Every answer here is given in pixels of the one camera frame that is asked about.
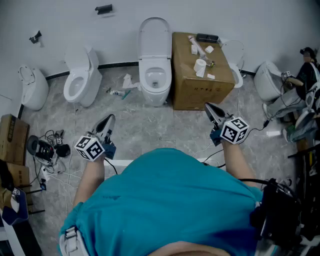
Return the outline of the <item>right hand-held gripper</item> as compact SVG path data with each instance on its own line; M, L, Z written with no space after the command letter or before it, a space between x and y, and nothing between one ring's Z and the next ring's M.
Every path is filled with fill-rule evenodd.
M206 102L204 110L211 123L222 122L226 118L226 113L214 103ZM215 146L218 146L221 140L235 145L245 140L249 128L241 117L232 117L223 122L222 128L213 128L209 136Z

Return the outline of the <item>white toilet seat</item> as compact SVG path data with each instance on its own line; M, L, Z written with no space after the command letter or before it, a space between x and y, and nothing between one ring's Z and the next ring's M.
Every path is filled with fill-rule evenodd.
M141 89L160 94L171 86L171 61L165 58L146 58L138 62Z

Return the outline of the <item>person's right forearm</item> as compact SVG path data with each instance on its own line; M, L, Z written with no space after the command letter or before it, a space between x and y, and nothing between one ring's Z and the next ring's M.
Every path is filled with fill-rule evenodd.
M235 178L235 181L242 186L257 188L252 181L241 181L241 179L255 179L255 173L247 163L242 150L238 144L232 144L222 140L226 172Z

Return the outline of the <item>white paper roll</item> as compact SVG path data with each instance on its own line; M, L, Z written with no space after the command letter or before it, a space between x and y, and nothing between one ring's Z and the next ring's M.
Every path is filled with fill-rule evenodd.
M195 75L199 78L203 78L205 74L207 63L205 60L198 58L194 64L193 70Z

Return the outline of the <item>white toilet with tank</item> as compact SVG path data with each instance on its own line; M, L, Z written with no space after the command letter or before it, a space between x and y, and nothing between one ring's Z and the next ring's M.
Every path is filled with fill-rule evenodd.
M69 45L64 60L69 68L63 88L64 98L69 103L89 107L96 99L102 82L96 51L91 46Z

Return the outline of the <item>white toilet with round lid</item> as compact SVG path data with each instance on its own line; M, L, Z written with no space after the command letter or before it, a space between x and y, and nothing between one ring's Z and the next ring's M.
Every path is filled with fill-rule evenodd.
M219 39L221 50L227 60L227 63L231 69L235 85L234 88L239 89L243 86L243 77L241 75L240 63L244 63L244 45L238 40L231 39Z

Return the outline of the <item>white rounded tankless toilet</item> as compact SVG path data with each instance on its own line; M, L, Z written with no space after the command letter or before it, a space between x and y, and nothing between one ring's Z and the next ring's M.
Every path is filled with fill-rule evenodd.
M44 105L49 93L49 85L38 68L21 65L18 77L22 82L21 104L33 111L39 111Z

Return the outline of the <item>white toilet lid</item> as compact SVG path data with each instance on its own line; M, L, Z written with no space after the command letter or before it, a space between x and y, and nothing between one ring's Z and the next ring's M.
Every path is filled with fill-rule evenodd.
M168 22L160 17L150 17L138 30L138 58L172 57L172 31Z

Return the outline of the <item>large brown cardboard box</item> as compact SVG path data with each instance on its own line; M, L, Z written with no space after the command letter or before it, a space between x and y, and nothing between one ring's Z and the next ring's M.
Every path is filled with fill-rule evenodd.
M205 68L203 78L196 76L194 65L199 56L191 53L190 35L184 32L172 34L170 93L174 110L203 110L206 102L220 104L235 86L232 71L217 43L199 43L203 49L208 46L214 48L212 53L206 55L215 65ZM215 79L208 78L207 74L214 75Z

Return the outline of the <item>black round pouch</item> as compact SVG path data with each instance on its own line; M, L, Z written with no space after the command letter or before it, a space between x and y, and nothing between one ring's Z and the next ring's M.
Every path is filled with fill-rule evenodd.
M55 146L55 152L58 157L65 158L70 155L71 148L68 144L58 144Z

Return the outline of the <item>crumpled white paper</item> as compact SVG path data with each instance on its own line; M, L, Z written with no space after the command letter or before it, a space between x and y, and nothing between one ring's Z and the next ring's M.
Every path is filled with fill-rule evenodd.
M141 84L140 82L132 82L132 76L130 74L126 74L123 78L123 89L135 89L138 88L139 91L141 91Z

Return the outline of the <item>white drain pipe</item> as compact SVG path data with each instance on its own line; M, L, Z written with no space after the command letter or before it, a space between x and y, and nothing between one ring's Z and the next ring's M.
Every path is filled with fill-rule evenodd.
M206 62L206 65L210 68L212 68L215 65L215 62L209 59L206 55L206 52L202 49L202 47L197 43L195 38L191 35L188 36L189 41L195 48L197 49L197 52L199 54L199 58L204 60Z

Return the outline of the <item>black flat device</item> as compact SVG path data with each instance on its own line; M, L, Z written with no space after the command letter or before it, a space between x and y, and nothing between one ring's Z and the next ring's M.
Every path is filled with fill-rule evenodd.
M219 41L219 36L212 35L212 34L198 33L196 35L196 40L198 42L216 44Z

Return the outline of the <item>small brown carton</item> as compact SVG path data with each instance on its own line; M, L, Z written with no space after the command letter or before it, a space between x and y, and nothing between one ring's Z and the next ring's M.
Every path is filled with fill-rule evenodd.
M18 165L13 163L6 163L8 170L13 178L13 184L15 188L20 188L24 192L30 192L30 174L29 168L24 165Z

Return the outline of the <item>black metal rack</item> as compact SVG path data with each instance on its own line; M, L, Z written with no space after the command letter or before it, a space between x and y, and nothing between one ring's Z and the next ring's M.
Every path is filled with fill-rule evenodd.
M296 165L295 191L301 202L300 235L306 255L320 249L320 144L287 158Z

